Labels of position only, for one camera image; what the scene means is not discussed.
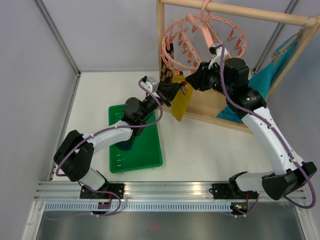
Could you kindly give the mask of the brown argyle sock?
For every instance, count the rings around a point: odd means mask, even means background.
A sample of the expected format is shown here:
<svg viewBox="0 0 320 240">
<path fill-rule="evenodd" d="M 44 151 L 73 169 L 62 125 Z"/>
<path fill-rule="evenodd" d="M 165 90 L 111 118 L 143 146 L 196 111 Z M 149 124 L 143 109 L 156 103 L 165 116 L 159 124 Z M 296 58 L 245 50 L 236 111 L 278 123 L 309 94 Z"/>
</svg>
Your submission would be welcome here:
<svg viewBox="0 0 320 240">
<path fill-rule="evenodd" d="M 163 60 L 161 61 L 159 79 L 165 84 L 170 84 L 173 82 L 173 71 L 167 67 Z"/>
<path fill-rule="evenodd" d="M 172 42 L 166 46 L 166 52 L 170 56 L 170 59 L 174 59 L 174 45 Z"/>
</svg>

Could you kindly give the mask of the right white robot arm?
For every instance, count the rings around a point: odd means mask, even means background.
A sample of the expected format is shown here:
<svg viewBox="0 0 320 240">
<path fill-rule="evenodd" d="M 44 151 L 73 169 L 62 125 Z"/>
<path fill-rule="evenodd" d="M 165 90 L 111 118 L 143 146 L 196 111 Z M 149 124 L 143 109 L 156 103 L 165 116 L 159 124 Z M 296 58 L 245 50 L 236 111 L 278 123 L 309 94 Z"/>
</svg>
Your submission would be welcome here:
<svg viewBox="0 0 320 240">
<path fill-rule="evenodd" d="M 316 165 L 304 161 L 290 146 L 274 122 L 266 101 L 249 86 L 249 67 L 239 58 L 229 58 L 224 65 L 202 62 L 195 73 L 186 77 L 195 90 L 214 90 L 226 98 L 228 107 L 251 130 L 272 167 L 271 172 L 241 172 L 231 177 L 228 192 L 235 198 L 245 192 L 265 192 L 273 200 L 286 198 L 317 172 Z"/>
</svg>

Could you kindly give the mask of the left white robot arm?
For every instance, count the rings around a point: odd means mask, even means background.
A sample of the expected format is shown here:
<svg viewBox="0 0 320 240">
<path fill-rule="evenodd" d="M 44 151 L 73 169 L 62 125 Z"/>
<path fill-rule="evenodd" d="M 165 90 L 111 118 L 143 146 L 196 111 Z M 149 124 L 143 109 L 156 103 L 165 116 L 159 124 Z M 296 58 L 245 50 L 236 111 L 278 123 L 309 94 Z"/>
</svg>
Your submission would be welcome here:
<svg viewBox="0 0 320 240">
<path fill-rule="evenodd" d="M 99 199 L 108 195 L 109 182 L 92 168 L 93 156 L 115 144 L 129 150 L 145 128 L 159 122 L 156 119 L 147 123 L 153 112 L 161 111 L 162 105 L 170 106 L 179 90 L 186 85 L 184 80 L 178 83 L 149 83 L 148 80 L 144 77 L 138 82 L 138 86 L 146 93 L 144 100 L 128 98 L 121 120 L 99 131 L 83 134 L 72 130 L 67 134 L 53 157 L 57 165 L 56 176 L 79 183 Z"/>
</svg>

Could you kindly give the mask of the wooden clothes rack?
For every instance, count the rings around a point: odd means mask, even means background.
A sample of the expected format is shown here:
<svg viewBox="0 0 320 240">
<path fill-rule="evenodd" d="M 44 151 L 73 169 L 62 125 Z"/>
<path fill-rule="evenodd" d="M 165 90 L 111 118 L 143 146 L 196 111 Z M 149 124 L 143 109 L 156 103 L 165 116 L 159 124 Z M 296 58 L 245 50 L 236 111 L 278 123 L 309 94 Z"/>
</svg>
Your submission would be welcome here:
<svg viewBox="0 0 320 240">
<path fill-rule="evenodd" d="M 178 20 L 174 25 L 165 29 L 165 5 L 197 9 L 200 10 L 200 14 L 188 14 L 185 18 Z M 237 31 L 239 33 L 239 39 L 234 46 L 234 49 L 238 51 L 237 58 L 241 58 L 244 55 L 248 41 L 242 29 L 237 24 L 223 17 L 211 15 L 212 12 L 301 27 L 301 30 L 293 38 L 294 40 L 297 40 L 298 43 L 290 55 L 289 60 L 284 63 L 284 67 L 276 74 L 276 80 L 269 89 L 269 95 L 272 95 L 290 68 L 320 29 L 320 17 L 318 15 L 315 17 L 307 17 L 212 2 L 210 0 L 158 0 L 156 2 L 156 16 L 159 61 L 164 62 L 174 74 L 178 74 L 180 70 L 186 70 L 193 73 L 201 62 L 198 53 L 186 35 L 185 29 L 182 27 L 182 23 L 185 21 L 192 25 L 193 32 L 198 29 L 203 32 L 203 37 L 208 45 L 221 43 L 218 35 L 212 29 L 209 20 L 215 20 L 229 25 L 232 32 Z M 177 33 L 173 34 L 172 29 L 175 25 L 179 27 L 179 30 Z M 185 66 L 181 64 L 171 58 L 167 53 L 167 50 L 170 48 L 170 43 L 174 40 L 177 40 L 178 45 L 182 46 L 184 53 L 188 53 L 188 62 L 193 62 L 192 66 Z M 223 99 L 223 96 L 213 90 L 210 90 L 208 93 L 194 93 L 191 96 L 185 114 L 188 117 L 192 117 L 203 122 L 250 133 L 251 131 L 248 127 L 242 123 L 235 123 L 217 117 L 226 105 L 227 104 Z"/>
</svg>

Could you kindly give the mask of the teal cloth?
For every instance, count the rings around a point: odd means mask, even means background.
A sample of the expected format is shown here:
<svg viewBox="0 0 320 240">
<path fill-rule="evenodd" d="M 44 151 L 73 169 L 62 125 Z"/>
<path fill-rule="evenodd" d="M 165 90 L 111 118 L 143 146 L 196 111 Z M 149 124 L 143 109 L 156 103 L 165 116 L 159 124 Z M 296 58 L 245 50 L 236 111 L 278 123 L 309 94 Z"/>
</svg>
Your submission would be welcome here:
<svg viewBox="0 0 320 240">
<path fill-rule="evenodd" d="M 280 45 L 275 50 L 276 53 L 279 54 L 280 50 L 286 44 L 288 44 L 289 41 L 294 38 L 294 36 L 295 35 L 292 35 L 282 45 Z M 277 78 L 276 75 L 280 72 L 280 70 L 284 66 L 285 61 L 291 56 L 297 43 L 298 43 L 298 39 L 296 39 L 294 43 L 291 44 L 286 51 L 278 55 L 277 61 L 276 61 L 276 58 L 273 58 L 273 60 L 265 68 L 260 70 L 249 80 L 249 86 L 257 90 L 265 100 L 267 99 L 271 86 L 274 84 Z"/>
</svg>

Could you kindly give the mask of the green plastic tray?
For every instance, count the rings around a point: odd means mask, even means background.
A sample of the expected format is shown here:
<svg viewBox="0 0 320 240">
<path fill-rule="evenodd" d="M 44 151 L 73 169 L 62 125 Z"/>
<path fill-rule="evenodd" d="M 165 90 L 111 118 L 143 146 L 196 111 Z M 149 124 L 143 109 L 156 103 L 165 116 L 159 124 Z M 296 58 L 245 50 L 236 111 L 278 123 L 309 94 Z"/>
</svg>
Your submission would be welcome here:
<svg viewBox="0 0 320 240">
<path fill-rule="evenodd" d="M 109 170 L 114 174 L 160 167 L 162 164 L 160 139 L 155 124 L 146 127 L 136 137 L 131 149 L 121 150 L 116 144 L 109 147 Z"/>
</svg>

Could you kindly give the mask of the teal reindeer sock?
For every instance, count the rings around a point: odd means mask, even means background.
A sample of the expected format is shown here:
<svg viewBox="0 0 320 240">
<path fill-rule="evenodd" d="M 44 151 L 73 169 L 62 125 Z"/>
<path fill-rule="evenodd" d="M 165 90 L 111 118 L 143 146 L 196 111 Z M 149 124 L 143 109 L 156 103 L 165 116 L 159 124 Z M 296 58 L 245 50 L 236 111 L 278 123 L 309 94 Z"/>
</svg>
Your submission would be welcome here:
<svg viewBox="0 0 320 240">
<path fill-rule="evenodd" d="M 134 140 L 133 139 L 129 139 L 129 140 L 125 140 L 125 141 L 121 141 L 116 143 L 116 146 L 121 150 L 121 151 L 129 151 L 132 146 L 133 146 Z"/>
</svg>

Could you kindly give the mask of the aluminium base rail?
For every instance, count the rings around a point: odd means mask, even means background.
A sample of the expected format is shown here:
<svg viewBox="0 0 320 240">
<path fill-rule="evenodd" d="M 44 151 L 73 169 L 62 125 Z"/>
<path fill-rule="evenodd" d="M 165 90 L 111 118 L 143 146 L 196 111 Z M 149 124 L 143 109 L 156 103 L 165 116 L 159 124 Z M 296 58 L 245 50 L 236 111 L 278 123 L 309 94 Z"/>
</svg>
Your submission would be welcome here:
<svg viewBox="0 0 320 240">
<path fill-rule="evenodd" d="M 235 197 L 228 184 L 224 182 L 113 182 L 108 191 L 123 200 L 133 201 L 202 201 L 202 200 L 250 200 L 257 198 L 256 193 L 243 193 Z M 97 199 L 97 194 L 75 182 L 41 181 L 36 188 L 34 199 L 43 201 L 73 201 Z"/>
</svg>

